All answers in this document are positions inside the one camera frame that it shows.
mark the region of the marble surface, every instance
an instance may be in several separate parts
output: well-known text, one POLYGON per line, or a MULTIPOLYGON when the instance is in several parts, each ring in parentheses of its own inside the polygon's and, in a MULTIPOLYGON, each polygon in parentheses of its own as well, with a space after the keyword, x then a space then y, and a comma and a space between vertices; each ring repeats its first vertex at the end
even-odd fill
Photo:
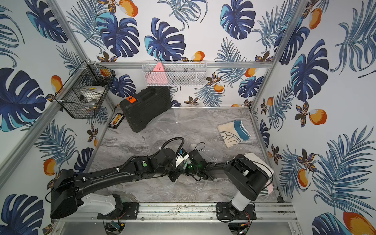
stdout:
MULTIPOLYGON (((237 154, 250 152, 262 158, 248 109, 173 108, 154 118, 138 133, 132 132, 126 120, 123 120, 117 129, 108 129, 89 172, 121 165, 133 155, 151 155, 166 140, 178 136, 185 139, 183 148, 188 152, 193 150, 197 143, 205 142, 206 147, 201 151, 201 155, 208 162, 224 162, 237 154), (217 126, 234 120, 242 120, 250 133, 250 139, 227 148, 217 126)), ((179 144, 179 141, 174 141, 167 147, 175 150, 179 144)), ((226 202, 236 191, 228 179, 196 182, 191 177, 181 175, 176 182, 171 182, 168 177, 159 177, 114 185, 96 193, 116 193, 123 200, 133 202, 226 202)), ((257 201, 276 202, 276 196, 260 196, 257 201)))

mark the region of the white towel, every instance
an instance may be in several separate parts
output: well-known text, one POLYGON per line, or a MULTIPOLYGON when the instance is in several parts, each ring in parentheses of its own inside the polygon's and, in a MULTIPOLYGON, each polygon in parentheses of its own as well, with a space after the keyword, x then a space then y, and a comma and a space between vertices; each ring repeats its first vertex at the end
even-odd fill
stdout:
POLYGON ((227 148, 239 144, 240 142, 249 140, 250 135, 244 128, 241 120, 221 124, 217 128, 222 136, 222 139, 224 139, 224 143, 226 144, 227 148))

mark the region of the black tool case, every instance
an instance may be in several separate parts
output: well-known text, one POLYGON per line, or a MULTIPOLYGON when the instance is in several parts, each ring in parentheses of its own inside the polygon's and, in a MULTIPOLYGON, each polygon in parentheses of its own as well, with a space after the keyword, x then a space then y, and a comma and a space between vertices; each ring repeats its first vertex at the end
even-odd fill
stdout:
POLYGON ((143 130, 153 118, 170 107, 170 90, 166 86, 150 86, 120 102, 120 108, 134 132, 143 130))

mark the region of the pink triangular object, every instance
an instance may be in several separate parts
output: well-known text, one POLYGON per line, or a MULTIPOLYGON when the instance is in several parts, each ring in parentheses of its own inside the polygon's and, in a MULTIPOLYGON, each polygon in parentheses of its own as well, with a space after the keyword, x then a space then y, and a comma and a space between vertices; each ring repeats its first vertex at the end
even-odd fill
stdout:
POLYGON ((164 72, 162 62, 158 62, 158 64, 154 67, 153 72, 164 72))
POLYGON ((158 62, 158 64, 154 67, 153 72, 158 72, 158 73, 148 74, 147 76, 148 85, 168 83, 167 76, 163 68, 163 64, 161 62, 158 62))

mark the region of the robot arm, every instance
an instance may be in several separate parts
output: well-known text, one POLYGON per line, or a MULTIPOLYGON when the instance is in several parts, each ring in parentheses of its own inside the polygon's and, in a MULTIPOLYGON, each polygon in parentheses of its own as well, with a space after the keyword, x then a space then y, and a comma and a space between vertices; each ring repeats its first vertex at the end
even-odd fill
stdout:
POLYGON ((174 182, 181 174, 204 180, 228 177, 238 192, 229 204, 235 218, 239 212, 255 200, 265 187, 268 175, 243 155, 223 163, 206 162, 197 150, 189 154, 181 149, 177 152, 164 148, 151 156, 133 156, 123 165, 101 171, 76 174, 72 169, 63 171, 51 190, 51 218, 59 219, 73 214, 84 204, 83 197, 99 189, 124 182, 133 182, 153 177, 168 176, 174 182))

